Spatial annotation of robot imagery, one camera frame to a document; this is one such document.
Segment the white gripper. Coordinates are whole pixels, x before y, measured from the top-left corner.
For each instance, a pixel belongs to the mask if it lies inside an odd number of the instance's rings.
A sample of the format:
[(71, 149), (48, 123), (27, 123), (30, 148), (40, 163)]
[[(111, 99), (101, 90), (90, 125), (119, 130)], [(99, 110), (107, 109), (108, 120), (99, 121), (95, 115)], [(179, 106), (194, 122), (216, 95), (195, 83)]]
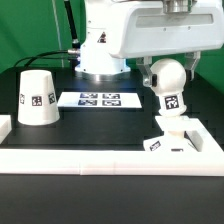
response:
[(107, 50), (117, 58), (137, 58), (145, 87), (157, 86), (150, 56), (189, 52), (184, 68), (192, 81), (200, 51), (219, 49), (223, 44), (222, 0), (197, 0), (189, 13), (166, 13), (161, 1), (121, 2), (109, 9)]

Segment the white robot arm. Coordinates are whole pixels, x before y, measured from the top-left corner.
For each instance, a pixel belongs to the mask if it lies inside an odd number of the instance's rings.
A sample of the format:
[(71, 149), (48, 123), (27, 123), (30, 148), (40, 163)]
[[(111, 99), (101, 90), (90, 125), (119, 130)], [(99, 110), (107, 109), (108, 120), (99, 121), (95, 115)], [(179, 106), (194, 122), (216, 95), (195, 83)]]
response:
[(135, 58), (143, 83), (152, 84), (154, 56), (183, 53), (192, 72), (200, 53), (224, 45), (222, 0), (84, 0), (86, 39), (80, 49), (81, 77), (111, 80)]

